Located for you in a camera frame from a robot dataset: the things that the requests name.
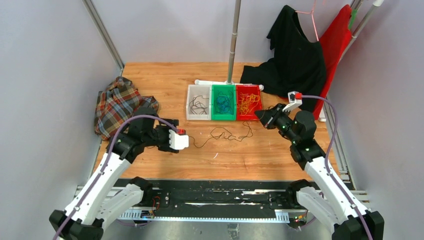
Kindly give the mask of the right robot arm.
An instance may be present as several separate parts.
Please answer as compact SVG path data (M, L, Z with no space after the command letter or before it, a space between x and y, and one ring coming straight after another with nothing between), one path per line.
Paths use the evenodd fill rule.
M326 226L333 240L381 240L385 221L378 211L370 211L347 188L327 160L327 154L314 139L317 125L313 114L301 110L291 119L284 104L257 110L255 115L264 128L277 129L289 140L293 160L321 190L318 193L305 180L291 183L285 195L286 203L294 209L306 208Z

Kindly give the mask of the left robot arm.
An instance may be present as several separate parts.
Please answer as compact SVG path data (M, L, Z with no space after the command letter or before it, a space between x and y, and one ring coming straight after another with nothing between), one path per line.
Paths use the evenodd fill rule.
M54 240L100 240L105 230L126 210L153 201L152 184L141 177L106 199L116 181L134 163L146 147L178 153L189 146L179 120L160 118L152 108L139 108L125 120L109 141L106 153L79 194L64 210L54 210L49 222L55 230Z

